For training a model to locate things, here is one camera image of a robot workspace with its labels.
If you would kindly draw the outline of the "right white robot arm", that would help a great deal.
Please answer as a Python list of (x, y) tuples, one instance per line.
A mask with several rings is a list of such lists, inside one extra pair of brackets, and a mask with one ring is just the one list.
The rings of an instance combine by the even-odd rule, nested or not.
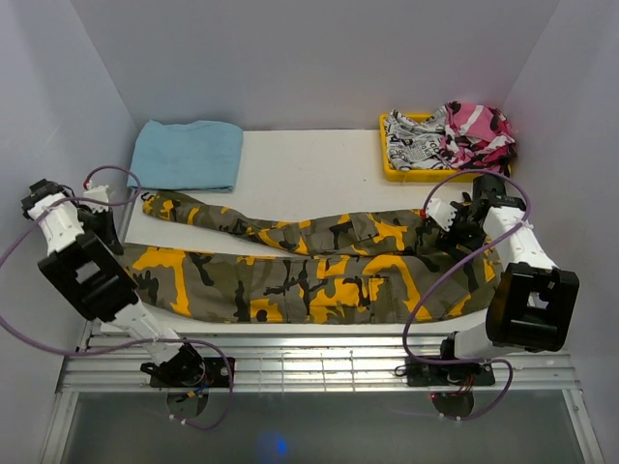
[(439, 377), (458, 384), (472, 371), (473, 360), (519, 352), (558, 352), (567, 339), (579, 279), (562, 270), (544, 252), (526, 215), (521, 196), (510, 196), (504, 180), (483, 174), (473, 194), (461, 203), (430, 199), (426, 212), (441, 229), (449, 252), (490, 244), (502, 271), (486, 319), (441, 344)]

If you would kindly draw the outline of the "yellow camouflage trousers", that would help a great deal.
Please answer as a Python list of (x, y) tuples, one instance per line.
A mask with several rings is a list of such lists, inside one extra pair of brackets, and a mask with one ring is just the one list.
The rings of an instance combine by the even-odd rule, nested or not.
[(440, 228), (414, 209), (287, 222), (158, 191), (142, 210), (273, 250), (125, 245), (119, 261), (144, 303), (207, 323), (440, 322), (487, 308), (502, 271), (494, 250), (442, 251)]

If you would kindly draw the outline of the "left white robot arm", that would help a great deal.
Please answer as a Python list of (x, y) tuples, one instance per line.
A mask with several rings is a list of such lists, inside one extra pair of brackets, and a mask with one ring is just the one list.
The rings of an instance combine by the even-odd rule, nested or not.
[(110, 324), (133, 339), (145, 339), (151, 360), (140, 370), (166, 387), (194, 387), (206, 378), (197, 351), (162, 325), (139, 299), (137, 284), (117, 258), (124, 249), (107, 205), (108, 187), (89, 187), (85, 201), (71, 190), (41, 179), (21, 200), (22, 213), (44, 234), (47, 257), (38, 267), (47, 280), (88, 321)]

